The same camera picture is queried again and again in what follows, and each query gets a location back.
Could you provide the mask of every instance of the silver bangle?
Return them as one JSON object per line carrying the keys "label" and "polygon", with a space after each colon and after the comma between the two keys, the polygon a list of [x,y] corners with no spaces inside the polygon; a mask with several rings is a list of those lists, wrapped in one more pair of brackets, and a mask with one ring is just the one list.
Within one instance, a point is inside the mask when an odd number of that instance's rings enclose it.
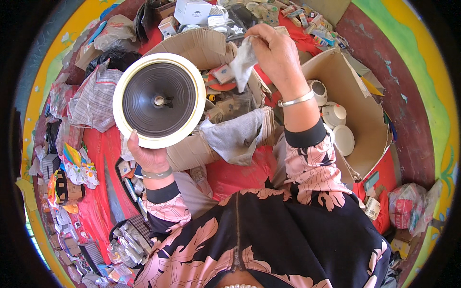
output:
{"label": "silver bangle", "polygon": [[301,102],[304,102],[304,101],[307,101],[307,100],[311,100],[313,97],[314,97],[314,90],[311,90],[307,94],[304,94],[303,96],[301,96],[299,98],[296,98],[294,100],[291,100],[291,101],[283,102],[283,101],[279,100],[277,102],[277,105],[279,107],[288,107],[288,106],[293,105],[293,104],[297,104],[297,103],[301,103]]}
{"label": "silver bangle", "polygon": [[151,172],[144,171],[144,169],[141,169],[142,176],[147,179],[155,179],[155,180],[165,179],[172,173],[173,173],[173,168],[171,166],[168,168],[167,171],[162,172],[162,173],[151,173]]}

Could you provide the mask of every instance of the white box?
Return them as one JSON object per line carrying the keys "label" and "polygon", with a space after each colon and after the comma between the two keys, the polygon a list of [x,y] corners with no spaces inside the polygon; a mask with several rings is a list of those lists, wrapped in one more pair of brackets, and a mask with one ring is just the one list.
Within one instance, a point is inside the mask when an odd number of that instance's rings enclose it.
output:
{"label": "white box", "polygon": [[178,26],[177,20],[173,16],[170,16],[160,22],[159,29],[163,36],[168,37],[176,35]]}
{"label": "white box", "polygon": [[183,25],[207,24],[211,4],[203,0],[177,0],[174,18]]}

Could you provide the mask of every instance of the woman's right hand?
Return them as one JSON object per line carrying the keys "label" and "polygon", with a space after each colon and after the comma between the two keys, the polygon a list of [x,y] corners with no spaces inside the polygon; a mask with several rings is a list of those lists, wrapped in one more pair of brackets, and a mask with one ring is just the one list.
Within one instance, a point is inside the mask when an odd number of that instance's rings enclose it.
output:
{"label": "woman's right hand", "polygon": [[298,50],[288,36],[278,33],[267,24],[248,29],[245,37],[251,37],[259,65],[282,94],[284,101],[299,98],[310,91],[301,72]]}

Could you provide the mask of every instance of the speaker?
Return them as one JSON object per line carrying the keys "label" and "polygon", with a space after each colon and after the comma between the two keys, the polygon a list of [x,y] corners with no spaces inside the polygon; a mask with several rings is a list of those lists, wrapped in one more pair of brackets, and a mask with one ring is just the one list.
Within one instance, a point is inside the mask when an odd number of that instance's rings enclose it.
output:
{"label": "speaker", "polygon": [[112,103],[115,123],[125,137],[136,129],[139,146],[164,148],[187,137],[205,108],[205,84],[186,58],[156,53],[123,73]]}

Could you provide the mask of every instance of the white bowl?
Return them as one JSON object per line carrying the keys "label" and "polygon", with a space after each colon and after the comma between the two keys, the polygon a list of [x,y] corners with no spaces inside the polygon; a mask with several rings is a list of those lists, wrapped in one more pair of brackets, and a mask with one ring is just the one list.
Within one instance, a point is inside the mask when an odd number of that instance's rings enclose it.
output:
{"label": "white bowl", "polygon": [[355,146],[354,134],[346,125],[338,125],[333,129],[335,135],[335,144],[339,152],[343,156],[348,156],[352,153]]}

